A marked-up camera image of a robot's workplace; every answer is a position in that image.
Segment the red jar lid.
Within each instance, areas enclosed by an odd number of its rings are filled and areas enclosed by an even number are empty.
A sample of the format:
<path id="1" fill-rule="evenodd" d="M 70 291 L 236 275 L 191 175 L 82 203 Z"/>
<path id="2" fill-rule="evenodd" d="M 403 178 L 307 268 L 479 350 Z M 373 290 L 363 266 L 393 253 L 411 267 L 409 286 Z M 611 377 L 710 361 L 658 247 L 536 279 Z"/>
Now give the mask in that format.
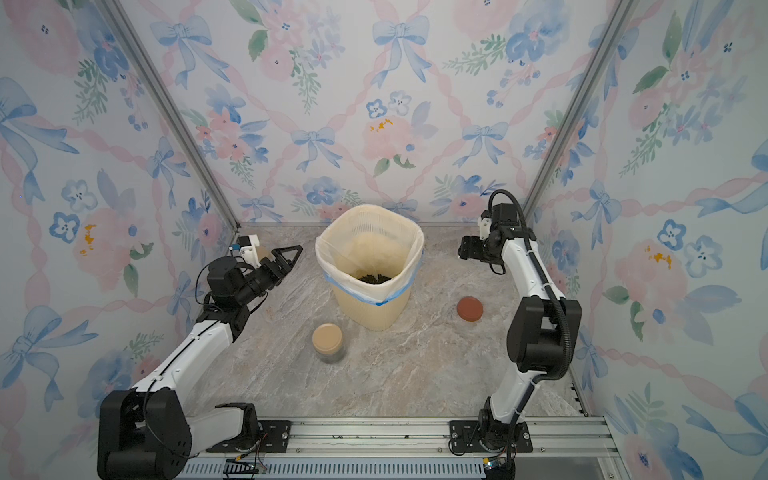
<path id="1" fill-rule="evenodd" d="M 484 306 L 480 300 L 472 296 L 461 298 L 456 305 L 457 315 L 464 321 L 476 322 L 484 313 Z"/>

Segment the glass jar tan lid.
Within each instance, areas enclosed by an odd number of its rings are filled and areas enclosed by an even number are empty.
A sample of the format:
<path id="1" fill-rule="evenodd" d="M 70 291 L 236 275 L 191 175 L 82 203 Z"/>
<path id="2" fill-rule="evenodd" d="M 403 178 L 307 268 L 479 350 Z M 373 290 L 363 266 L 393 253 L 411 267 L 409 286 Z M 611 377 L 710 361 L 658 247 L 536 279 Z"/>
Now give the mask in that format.
<path id="1" fill-rule="evenodd" d="M 343 331 L 334 323 L 319 325 L 313 331 L 311 340 L 316 355 L 325 363 L 337 363 L 345 355 Z"/>

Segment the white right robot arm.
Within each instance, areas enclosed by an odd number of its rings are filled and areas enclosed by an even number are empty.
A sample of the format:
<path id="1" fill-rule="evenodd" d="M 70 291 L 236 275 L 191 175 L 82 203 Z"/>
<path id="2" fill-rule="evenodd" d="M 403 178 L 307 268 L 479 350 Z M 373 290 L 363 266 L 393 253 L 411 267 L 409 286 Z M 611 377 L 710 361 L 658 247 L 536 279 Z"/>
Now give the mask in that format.
<path id="1" fill-rule="evenodd" d="M 582 308 L 545 269 L 535 235 L 515 204 L 489 205 L 478 224 L 477 236 L 462 238 L 459 258 L 511 273 L 520 301 L 506 334 L 509 367 L 479 411 L 466 446 L 513 453 L 521 449 L 525 409 L 538 387 L 563 378 L 570 367 Z"/>

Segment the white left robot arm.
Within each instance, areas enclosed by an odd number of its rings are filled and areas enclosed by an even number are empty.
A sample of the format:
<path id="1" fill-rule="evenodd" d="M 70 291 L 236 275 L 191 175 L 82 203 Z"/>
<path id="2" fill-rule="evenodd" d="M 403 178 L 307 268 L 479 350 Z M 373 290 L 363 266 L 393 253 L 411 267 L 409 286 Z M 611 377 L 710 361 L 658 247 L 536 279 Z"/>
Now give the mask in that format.
<path id="1" fill-rule="evenodd" d="M 253 404 L 225 403 L 198 416 L 186 414 L 183 404 L 302 253 L 302 246 L 292 245 L 260 259 L 249 246 L 204 267 L 209 291 L 187 337 L 155 370 L 128 389 L 109 393 L 100 405 L 100 478 L 174 479 L 188 461 L 217 445 L 245 455 L 260 449 L 268 435 Z"/>

